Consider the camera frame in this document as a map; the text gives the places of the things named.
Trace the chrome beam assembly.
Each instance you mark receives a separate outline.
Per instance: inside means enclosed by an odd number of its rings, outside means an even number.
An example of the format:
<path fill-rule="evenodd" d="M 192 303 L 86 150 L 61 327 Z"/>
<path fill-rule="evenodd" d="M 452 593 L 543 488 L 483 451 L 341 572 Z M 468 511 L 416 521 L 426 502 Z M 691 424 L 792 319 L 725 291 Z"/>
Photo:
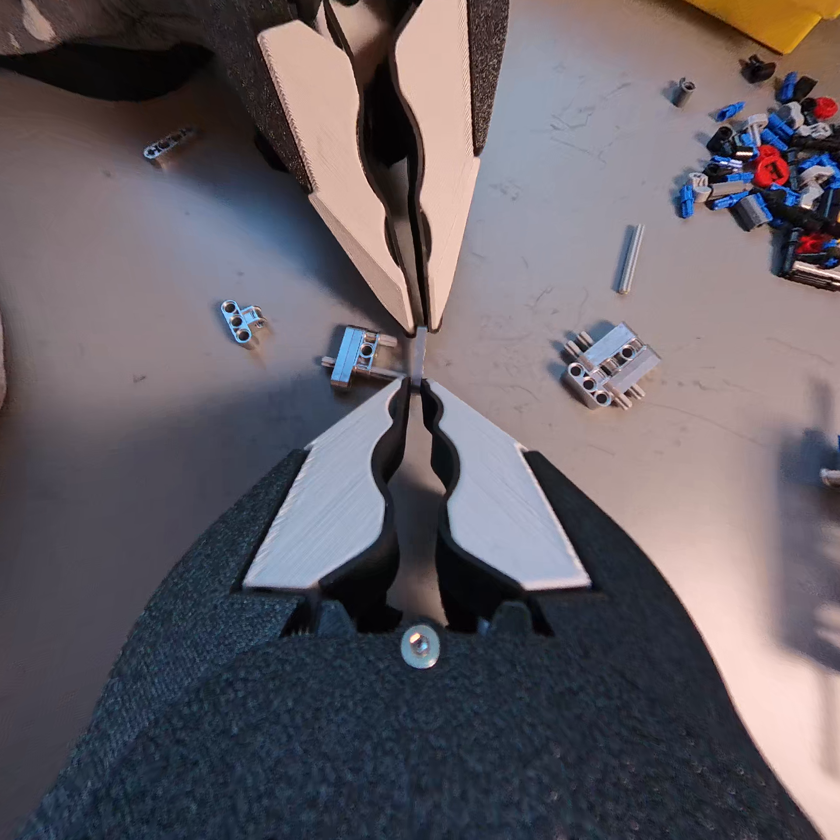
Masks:
<path fill-rule="evenodd" d="M 561 382 L 592 411 L 607 406 L 630 410 L 644 399 L 640 382 L 661 358 L 635 331 L 621 322 L 594 340 L 585 331 L 563 346 L 567 364 Z"/>

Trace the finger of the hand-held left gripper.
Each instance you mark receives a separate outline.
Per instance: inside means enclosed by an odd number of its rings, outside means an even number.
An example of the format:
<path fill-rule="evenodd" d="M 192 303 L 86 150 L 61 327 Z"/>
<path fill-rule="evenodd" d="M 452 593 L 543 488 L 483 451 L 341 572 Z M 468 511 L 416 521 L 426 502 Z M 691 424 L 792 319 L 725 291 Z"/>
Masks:
<path fill-rule="evenodd" d="M 406 279 L 385 235 L 385 205 L 361 159 L 351 59 L 300 20 L 257 39 L 311 184 L 310 204 L 385 309 L 413 332 Z"/>
<path fill-rule="evenodd" d="M 398 92 L 418 148 L 419 233 L 429 233 L 423 278 L 427 326 L 439 329 L 466 230 L 480 160 L 471 114 L 466 2 L 424 1 L 395 39 Z"/>

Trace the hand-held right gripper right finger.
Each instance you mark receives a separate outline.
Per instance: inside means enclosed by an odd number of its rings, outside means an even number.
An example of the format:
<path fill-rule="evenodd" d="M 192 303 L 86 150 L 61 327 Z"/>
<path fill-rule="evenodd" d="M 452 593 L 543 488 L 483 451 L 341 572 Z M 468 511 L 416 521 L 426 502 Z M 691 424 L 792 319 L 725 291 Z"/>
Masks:
<path fill-rule="evenodd" d="M 570 537 L 516 438 L 441 384 L 421 384 L 431 465 L 444 486 L 435 569 L 447 623 L 472 634 L 507 602 L 545 625 L 539 595 L 592 588 Z"/>

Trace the chrome T-shaped connector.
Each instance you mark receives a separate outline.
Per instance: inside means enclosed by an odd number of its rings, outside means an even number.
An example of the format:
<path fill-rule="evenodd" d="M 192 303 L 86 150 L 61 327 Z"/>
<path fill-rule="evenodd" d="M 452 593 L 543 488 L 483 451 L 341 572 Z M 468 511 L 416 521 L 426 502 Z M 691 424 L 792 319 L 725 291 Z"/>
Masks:
<path fill-rule="evenodd" d="M 268 321 L 260 307 L 240 307 L 232 299 L 222 301 L 219 306 L 234 341 L 244 347 L 255 344 L 256 334 L 266 327 Z"/>

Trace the dark beam with holes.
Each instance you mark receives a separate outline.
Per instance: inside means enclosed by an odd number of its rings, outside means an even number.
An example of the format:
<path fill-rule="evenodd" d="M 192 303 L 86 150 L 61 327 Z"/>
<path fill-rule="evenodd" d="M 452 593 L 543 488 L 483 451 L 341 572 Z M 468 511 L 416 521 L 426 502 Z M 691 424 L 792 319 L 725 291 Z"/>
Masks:
<path fill-rule="evenodd" d="M 182 150 L 197 136 L 194 127 L 183 127 L 166 134 L 164 137 L 150 143 L 143 149 L 143 158 L 153 165 L 161 165 L 163 161 Z"/>

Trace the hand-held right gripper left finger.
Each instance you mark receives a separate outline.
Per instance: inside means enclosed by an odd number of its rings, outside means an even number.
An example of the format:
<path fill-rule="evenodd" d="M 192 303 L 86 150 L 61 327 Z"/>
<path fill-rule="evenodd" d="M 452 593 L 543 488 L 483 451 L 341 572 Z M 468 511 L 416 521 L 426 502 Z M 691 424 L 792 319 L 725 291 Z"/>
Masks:
<path fill-rule="evenodd" d="M 403 460 L 411 386 L 391 382 L 314 438 L 242 580 L 245 591 L 385 603 L 399 565 L 388 481 Z"/>

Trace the pile of mixed small connectors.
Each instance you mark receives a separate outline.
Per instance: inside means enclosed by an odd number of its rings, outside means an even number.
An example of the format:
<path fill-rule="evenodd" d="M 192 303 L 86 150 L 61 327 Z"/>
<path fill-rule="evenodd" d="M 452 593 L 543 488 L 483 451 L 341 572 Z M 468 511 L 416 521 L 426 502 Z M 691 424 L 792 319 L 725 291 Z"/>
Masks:
<path fill-rule="evenodd" d="M 838 97 L 817 94 L 817 79 L 795 70 L 763 84 L 772 88 L 763 110 L 739 100 L 710 113 L 707 156 L 682 178 L 676 214 L 705 207 L 746 233 L 767 228 L 777 277 L 838 293 Z"/>

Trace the yellow storage bin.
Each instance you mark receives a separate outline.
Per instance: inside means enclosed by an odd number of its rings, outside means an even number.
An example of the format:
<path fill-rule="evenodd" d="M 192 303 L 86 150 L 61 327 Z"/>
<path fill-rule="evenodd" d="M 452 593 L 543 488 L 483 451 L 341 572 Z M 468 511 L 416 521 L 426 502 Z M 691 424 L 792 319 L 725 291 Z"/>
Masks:
<path fill-rule="evenodd" d="M 687 1 L 774 53 L 787 56 L 821 22 L 839 16 L 838 1 Z"/>

